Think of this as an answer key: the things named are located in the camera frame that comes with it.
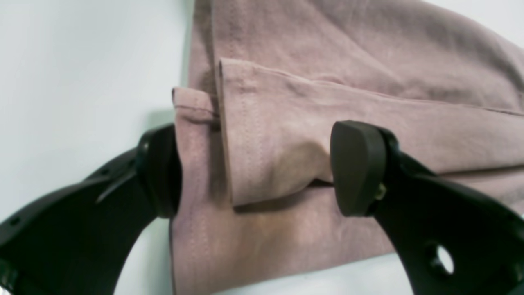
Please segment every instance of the stitching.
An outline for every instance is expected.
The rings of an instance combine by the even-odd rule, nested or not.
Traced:
[[[188,109],[188,110],[193,110],[193,111],[203,111],[203,112],[211,114],[213,117],[217,117],[217,118],[220,117],[220,115],[217,114],[216,112],[213,112],[213,111],[210,111],[210,110],[204,109],[204,108],[182,106],[182,105],[178,105],[178,106],[176,106],[176,108],[177,109]]]
[[[244,56],[244,48],[242,48],[242,39],[243,39],[243,34],[242,34],[242,30],[245,28],[245,23],[244,23],[244,18],[245,18],[245,12],[241,6],[242,2],[234,2],[234,3],[237,3],[238,4],[238,47],[237,47],[237,54],[238,54],[238,58],[239,59],[243,59],[243,56]],[[234,58],[233,57],[233,44],[232,44],[232,41],[233,41],[233,38],[232,38],[232,28],[230,27],[230,54],[231,54],[231,58]],[[248,113],[248,110],[247,110],[247,106],[246,106],[246,103],[249,98],[250,98],[250,95],[247,95],[246,96],[246,82],[247,82],[247,68],[246,67],[243,67],[242,68],[242,76],[241,78],[238,80],[238,87],[239,87],[239,99],[241,101],[241,104],[242,104],[242,116],[243,116],[243,122],[247,122],[247,113]],[[252,166],[252,162],[253,162],[253,155],[252,155],[252,150],[251,150],[251,142],[252,142],[252,139],[251,139],[251,133],[249,132],[248,130],[248,124],[244,124],[243,128],[242,128],[242,135],[243,135],[243,138],[246,139],[246,150],[245,150],[245,155],[246,155],[246,166],[245,167],[251,167]],[[252,183],[252,180],[253,180],[253,170],[252,169],[248,169],[247,171],[245,171],[246,173],[246,186],[247,186],[247,191],[250,192],[252,191],[252,187],[253,187],[253,183]]]
[[[193,147],[195,146],[194,144],[195,142],[195,133],[194,132],[191,132],[191,135],[190,135],[190,149],[192,150]],[[192,163],[195,163],[195,161],[197,160],[197,153],[193,153],[193,159],[192,159]],[[200,187],[200,173],[197,173],[195,175],[195,178],[196,178],[196,187],[197,189]],[[195,267],[194,265],[194,262],[196,261],[196,254],[195,254],[195,239],[194,239],[194,222],[193,222],[193,216],[194,216],[194,202],[195,202],[195,199],[194,199],[194,196],[195,195],[198,195],[198,191],[193,195],[193,200],[191,202],[191,207],[189,209],[189,230],[191,232],[191,238],[190,238],[190,242],[189,244],[191,245],[191,260],[193,260],[193,262],[190,262],[188,263],[188,265],[190,265],[192,267],[192,271],[190,272],[192,274],[192,278],[191,278],[191,289],[192,290],[196,290],[197,289],[197,268]]]

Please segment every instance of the seam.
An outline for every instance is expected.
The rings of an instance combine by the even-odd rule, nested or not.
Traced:
[[[237,4],[237,9],[238,9],[238,43],[236,44],[238,46],[237,48],[237,54],[238,54],[238,57],[239,59],[242,59],[243,56],[244,56],[244,50],[243,48],[241,47],[242,46],[242,42],[243,42],[243,29],[245,28],[245,24],[244,24],[244,20],[245,20],[245,12],[242,8],[242,4],[243,2],[237,2],[237,1],[232,1],[232,3],[235,3]],[[230,30],[230,38],[231,38],[231,41],[233,40],[232,39],[232,30]],[[231,55],[233,57],[233,44],[231,44]],[[248,74],[248,71],[247,71],[247,67],[243,67],[242,68],[242,77],[244,77],[244,79],[239,79],[238,80],[238,86],[239,86],[239,98],[240,98],[240,101],[241,101],[241,104],[242,104],[242,117],[243,117],[243,122],[247,122],[247,118],[248,118],[248,110],[247,110],[247,101],[251,95],[246,95],[246,82],[247,82],[247,74]],[[251,145],[251,142],[252,142],[252,138],[251,138],[251,133],[249,132],[248,130],[248,124],[243,124],[243,128],[242,128],[242,135],[243,135],[243,138],[246,139],[246,150],[245,150],[245,155],[246,155],[246,165],[244,167],[252,167],[252,163],[253,163],[253,154],[252,154],[252,145]],[[248,169],[245,171],[246,173],[246,186],[247,186],[247,192],[251,192],[252,191],[252,188],[253,188],[253,178],[254,178],[254,170],[252,169]]]
[[[190,135],[190,147],[191,149],[193,149],[193,147],[195,146],[194,142],[195,142],[195,133],[194,132],[191,132],[191,135]],[[195,161],[197,160],[197,153],[193,153],[193,159],[192,159],[192,163],[195,163]],[[197,189],[200,187],[200,173],[197,173],[195,175],[195,178],[196,178],[196,187]],[[193,195],[193,200],[191,200],[191,207],[189,209],[189,230],[191,232],[191,238],[190,238],[190,241],[189,241],[189,244],[191,245],[191,260],[192,262],[188,263],[188,265],[191,266],[191,271],[190,271],[190,274],[192,276],[191,278],[191,289],[192,290],[197,290],[197,287],[198,287],[198,284],[197,284],[197,268],[196,266],[194,265],[195,261],[196,261],[196,253],[195,253],[195,237],[194,237],[194,234],[195,234],[195,230],[194,230],[194,221],[193,221],[193,218],[194,218],[194,202],[195,202],[195,199],[194,199],[194,196]]]
[[[175,108],[176,109],[188,109],[188,110],[192,110],[192,111],[203,111],[203,112],[211,114],[213,117],[217,117],[217,118],[220,117],[220,115],[218,113],[210,111],[208,109],[204,109],[204,108],[183,106],[183,105],[180,105],[180,104],[175,106]]]
[[[383,97],[385,99],[389,99],[389,100],[393,100],[393,101],[397,101],[397,102],[427,104],[427,105],[433,105],[433,106],[461,107],[461,108],[468,108],[468,109],[475,109],[475,110],[484,110],[484,111],[499,113],[499,114],[503,114],[503,115],[507,115],[507,116],[511,116],[511,117],[524,118],[524,113],[519,113],[519,112],[515,112],[515,111],[511,111],[511,110],[495,109],[495,108],[489,108],[489,107],[480,107],[480,106],[475,106],[475,105],[472,105],[472,104],[449,103],[449,102],[445,102],[445,101],[409,99],[409,98],[391,96],[391,95],[388,95],[388,94],[384,94],[384,93],[380,93],[380,92],[374,92],[374,91],[361,89],[361,88],[353,88],[353,87],[340,85],[340,84],[336,84],[336,83],[332,83],[332,82],[328,82],[328,81],[317,82],[317,81],[309,80],[309,79],[306,79],[306,78],[303,78],[303,77],[300,77],[300,76],[292,75],[292,74],[289,74],[289,73],[286,73],[286,72],[283,72],[283,71],[280,71],[280,70],[274,70],[274,69],[270,69],[270,68],[265,68],[265,67],[253,64],[252,62],[241,62],[241,63],[236,64],[236,65],[235,64],[230,64],[230,66],[237,66],[237,67],[248,67],[249,66],[249,67],[253,68],[255,73],[262,73],[262,74],[266,74],[266,75],[271,75],[271,76],[276,76],[276,77],[281,77],[281,78],[287,78],[289,80],[296,81],[296,82],[299,82],[299,83],[306,83],[306,84],[308,84],[310,86],[313,86],[313,87],[328,88],[328,89],[340,89],[340,90],[345,90],[345,91],[355,91],[355,92],[360,92],[360,93],[372,94],[372,95],[380,96],[380,97]]]

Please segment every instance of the fabric fold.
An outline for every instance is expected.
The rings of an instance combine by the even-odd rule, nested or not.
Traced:
[[[330,186],[231,206],[215,101],[202,91],[174,91],[183,170],[171,232],[177,294],[210,294],[393,251],[374,219],[340,214]]]
[[[389,128],[444,177],[524,212],[524,51],[466,17],[417,0],[195,0],[189,69],[191,89],[174,92],[178,294],[393,251],[373,219],[338,210],[337,120]]]
[[[402,150],[437,173],[524,165],[524,115],[413,100],[311,81],[221,59],[221,116],[234,205],[332,181],[336,121],[388,128]]]

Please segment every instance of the pink garment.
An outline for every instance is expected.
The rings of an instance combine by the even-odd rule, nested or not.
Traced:
[[[524,212],[524,51],[412,0],[197,0],[172,222],[178,294],[208,294],[393,251],[344,218],[335,121],[391,129],[445,177]]]

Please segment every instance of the white background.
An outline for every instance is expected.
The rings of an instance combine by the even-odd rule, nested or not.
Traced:
[[[524,47],[523,0],[429,2]],[[172,121],[171,88],[184,84],[191,11],[192,0],[0,0],[0,220],[83,179],[136,145],[145,130]],[[369,289],[376,279],[393,278],[379,270],[399,264],[394,257],[377,259],[343,269],[342,279],[332,270],[250,292],[299,286],[299,280],[309,293],[329,285],[329,293],[378,294]],[[386,260],[377,264],[380,259]],[[378,277],[358,275],[366,272]],[[407,294],[398,277],[389,279],[396,291],[386,293]],[[170,292],[168,227],[157,220],[139,238],[116,294]]]

